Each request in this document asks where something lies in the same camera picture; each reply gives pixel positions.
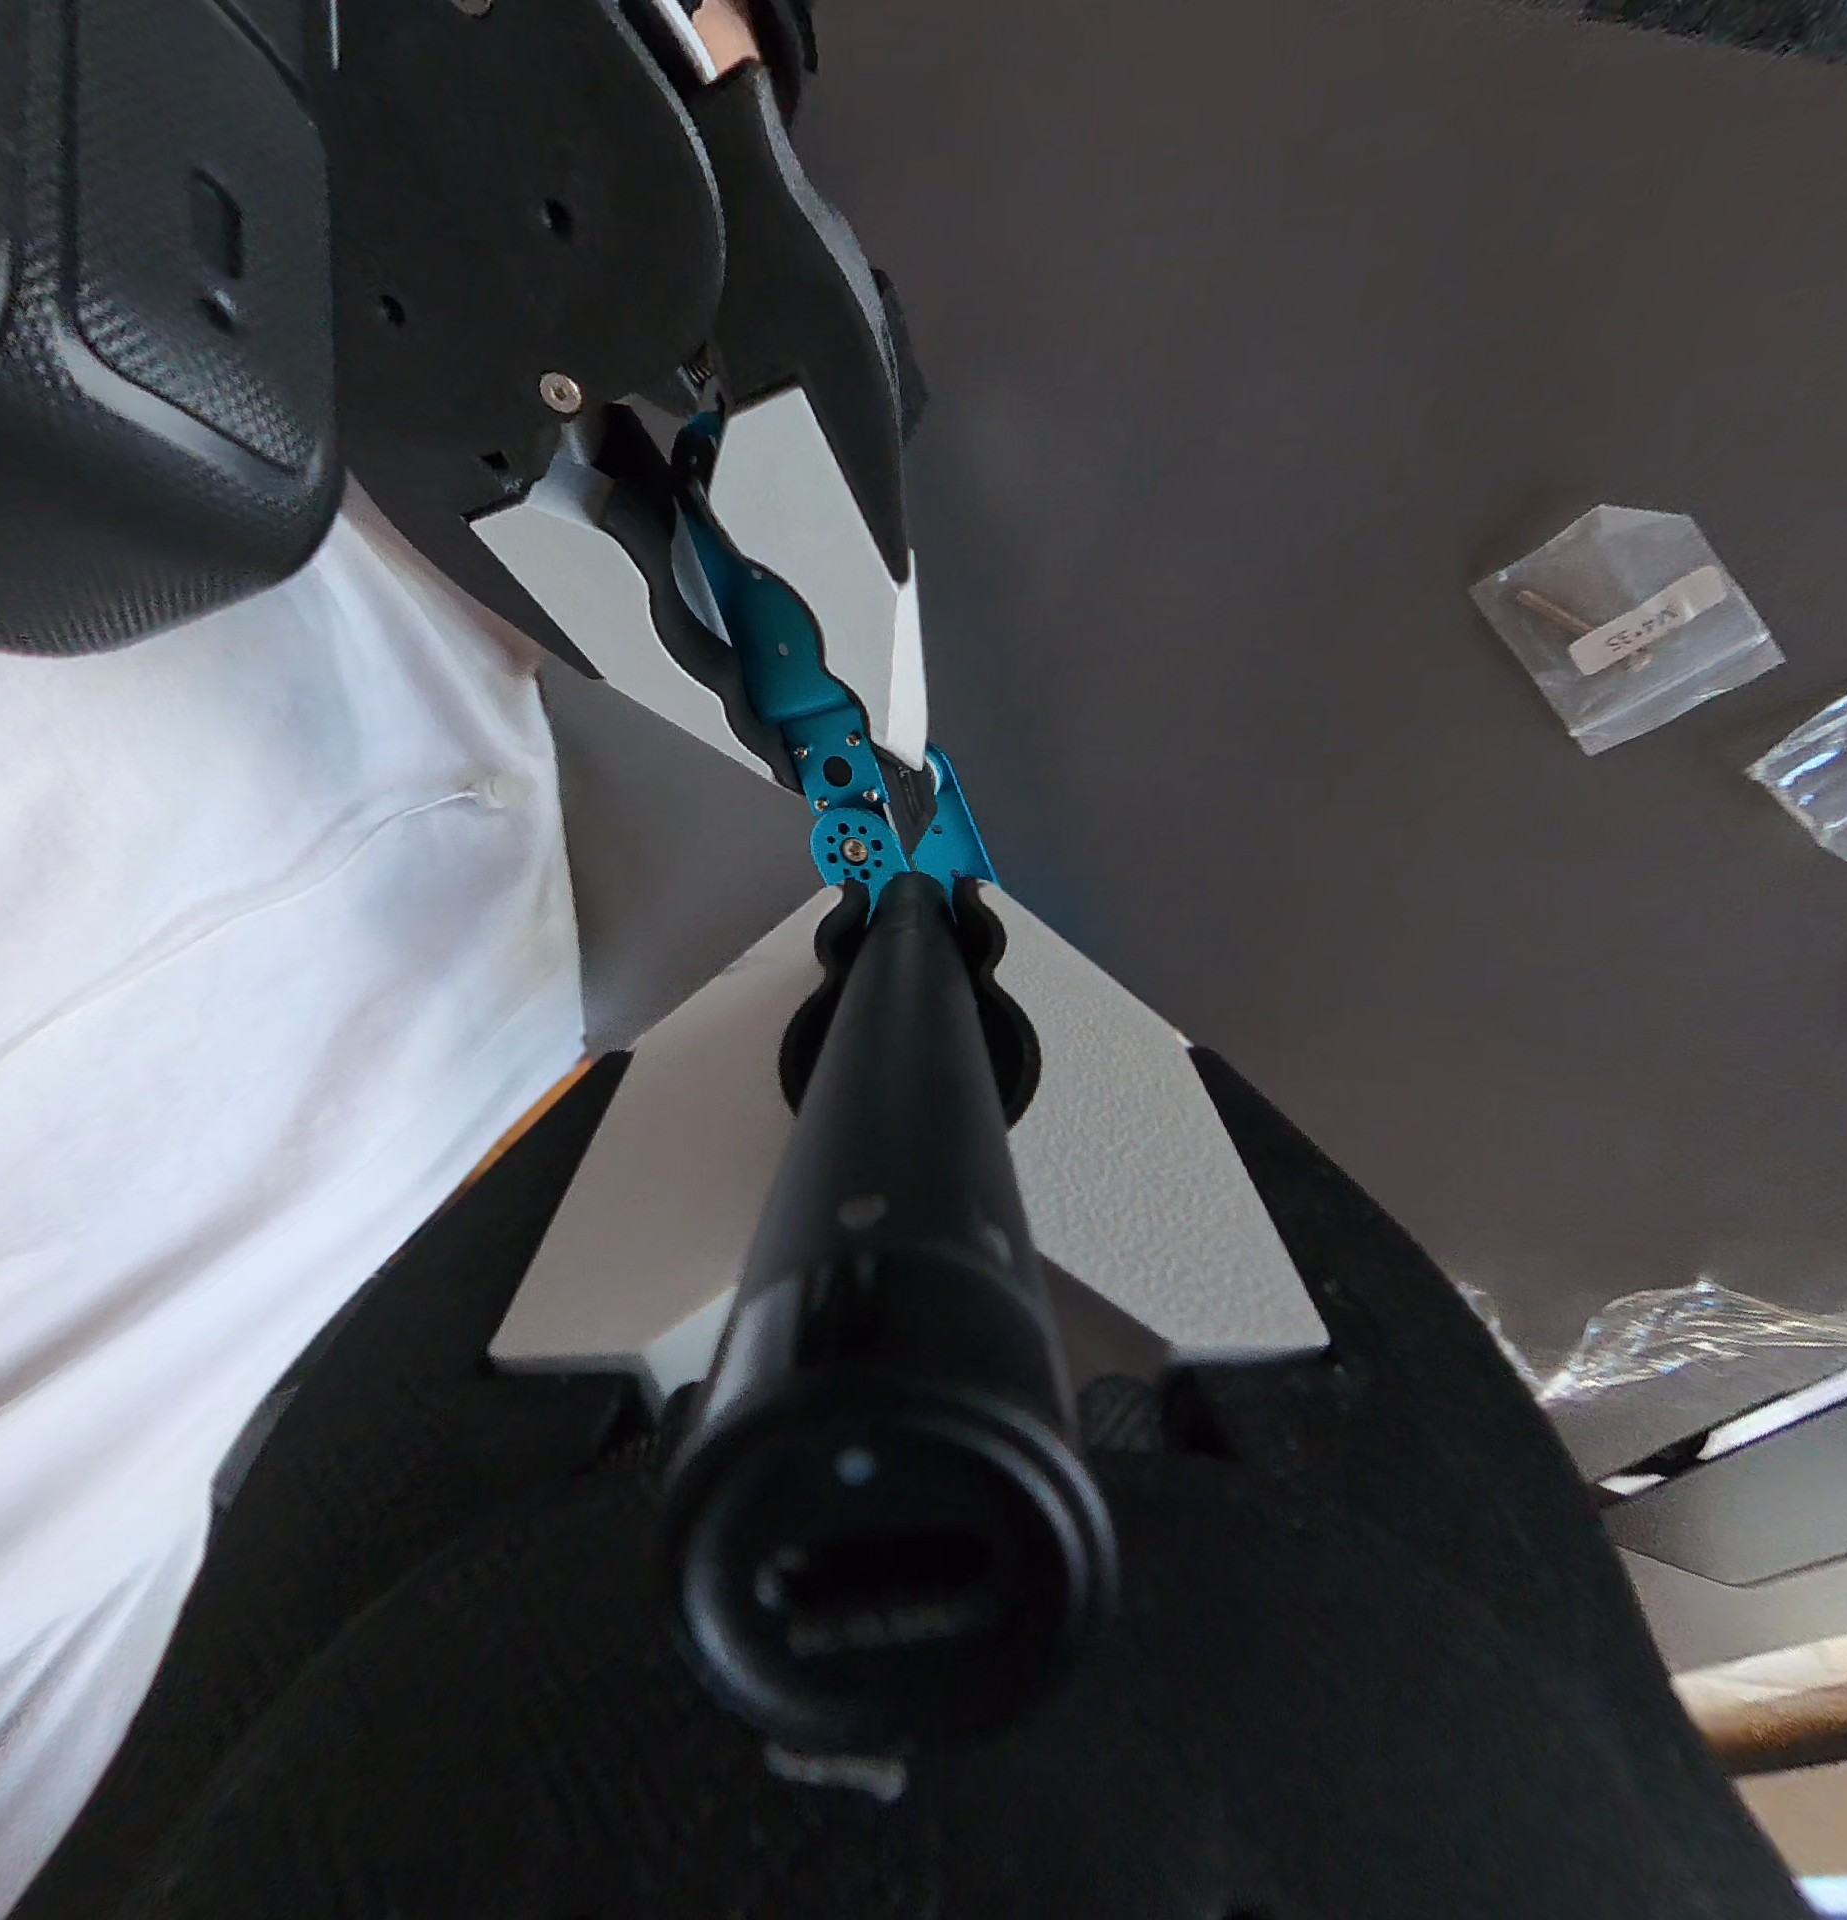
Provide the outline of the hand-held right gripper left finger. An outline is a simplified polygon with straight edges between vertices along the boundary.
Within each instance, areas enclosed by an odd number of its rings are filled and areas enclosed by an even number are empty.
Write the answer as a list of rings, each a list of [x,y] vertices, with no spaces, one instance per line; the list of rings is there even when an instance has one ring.
[[[778,1052],[814,995],[822,889],[630,1052],[488,1356],[626,1374],[649,1406],[701,1379],[791,1137]]]

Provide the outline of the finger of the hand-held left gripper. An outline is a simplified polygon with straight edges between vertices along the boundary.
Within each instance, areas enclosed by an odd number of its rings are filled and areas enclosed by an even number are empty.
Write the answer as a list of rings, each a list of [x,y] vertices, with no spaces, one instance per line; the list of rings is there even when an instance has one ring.
[[[607,408],[592,430],[565,431],[527,499],[476,518],[472,532],[603,684],[798,791],[779,733],[742,685],[671,465],[632,411]]]
[[[861,704],[872,744],[922,757],[928,694],[913,556],[888,570],[800,390],[723,419],[711,510],[742,559],[810,610],[823,665]]]

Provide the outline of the unlabelled clear plastic bag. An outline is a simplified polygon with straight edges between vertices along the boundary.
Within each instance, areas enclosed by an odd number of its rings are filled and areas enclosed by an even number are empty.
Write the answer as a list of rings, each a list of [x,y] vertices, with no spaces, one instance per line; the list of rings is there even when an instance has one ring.
[[[1746,779],[1847,863],[1847,692],[1759,756]]]

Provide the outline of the blue metal bracket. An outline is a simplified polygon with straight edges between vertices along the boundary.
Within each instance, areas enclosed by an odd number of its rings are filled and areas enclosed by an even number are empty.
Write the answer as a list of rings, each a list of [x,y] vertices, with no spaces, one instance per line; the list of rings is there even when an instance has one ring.
[[[671,450],[678,507],[674,572],[701,593],[701,623],[735,665],[735,691],[779,749],[791,793],[812,816],[810,853],[823,883],[854,880],[878,898],[888,880],[920,873],[953,891],[997,882],[948,756],[926,746],[920,769],[878,749],[860,694],[830,668],[814,613],[761,562],[745,558],[711,507],[723,411],[686,419]]]

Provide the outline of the black electric screwdriver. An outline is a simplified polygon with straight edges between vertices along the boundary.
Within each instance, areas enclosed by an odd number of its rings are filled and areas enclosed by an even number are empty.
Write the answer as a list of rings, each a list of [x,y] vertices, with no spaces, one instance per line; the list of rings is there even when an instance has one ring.
[[[865,911],[663,1483],[680,1647],[804,1755],[1004,1730],[1117,1607],[977,1010],[975,906],[906,874]]]

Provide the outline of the labelled clear zip bag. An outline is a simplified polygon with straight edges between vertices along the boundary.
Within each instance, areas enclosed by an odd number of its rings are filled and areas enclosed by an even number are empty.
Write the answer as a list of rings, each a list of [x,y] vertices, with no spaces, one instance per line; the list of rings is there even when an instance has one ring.
[[[1691,515],[1600,503],[1469,600],[1584,756],[1627,746],[1783,665]]]

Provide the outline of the black flat sheet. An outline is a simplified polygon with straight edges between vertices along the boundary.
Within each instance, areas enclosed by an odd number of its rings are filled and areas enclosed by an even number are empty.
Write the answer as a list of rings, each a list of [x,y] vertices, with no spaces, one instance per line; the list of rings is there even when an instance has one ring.
[[[1847,1378],[1790,1413],[1720,1430],[1727,1446],[1605,1511],[1607,1537],[1657,1565],[1746,1590],[1847,1559]]]

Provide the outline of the crumpled clear plastic wrap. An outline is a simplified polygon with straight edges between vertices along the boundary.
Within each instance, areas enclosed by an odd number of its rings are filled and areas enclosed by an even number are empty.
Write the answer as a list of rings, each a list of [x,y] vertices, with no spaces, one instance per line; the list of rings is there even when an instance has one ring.
[[[1594,1311],[1559,1356],[1514,1343],[1477,1285],[1458,1294],[1491,1332],[1584,1474],[1605,1474],[1847,1371],[1847,1306],[1774,1306],[1712,1280],[1633,1291]]]

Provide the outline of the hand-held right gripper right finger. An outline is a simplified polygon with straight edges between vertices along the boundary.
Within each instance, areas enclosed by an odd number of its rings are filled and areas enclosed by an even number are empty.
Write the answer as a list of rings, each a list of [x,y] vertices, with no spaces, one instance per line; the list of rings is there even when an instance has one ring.
[[[1182,1361],[1322,1353],[1327,1332],[1190,1044],[994,883],[997,986],[1041,1080],[1010,1153],[1041,1256]]]

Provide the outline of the person's white printed shirt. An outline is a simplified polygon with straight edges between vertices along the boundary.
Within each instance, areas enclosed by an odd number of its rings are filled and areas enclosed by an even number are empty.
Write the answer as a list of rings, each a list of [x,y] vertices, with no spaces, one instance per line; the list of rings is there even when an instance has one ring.
[[[577,1053],[536,675],[365,493],[237,608],[0,654],[0,1915],[254,1407]]]

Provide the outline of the wooden bar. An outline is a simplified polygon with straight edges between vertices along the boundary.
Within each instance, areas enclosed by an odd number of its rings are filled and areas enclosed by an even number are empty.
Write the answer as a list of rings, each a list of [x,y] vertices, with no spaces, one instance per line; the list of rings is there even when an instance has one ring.
[[[1847,1635],[1675,1673],[1671,1687],[1733,1779],[1847,1765]]]

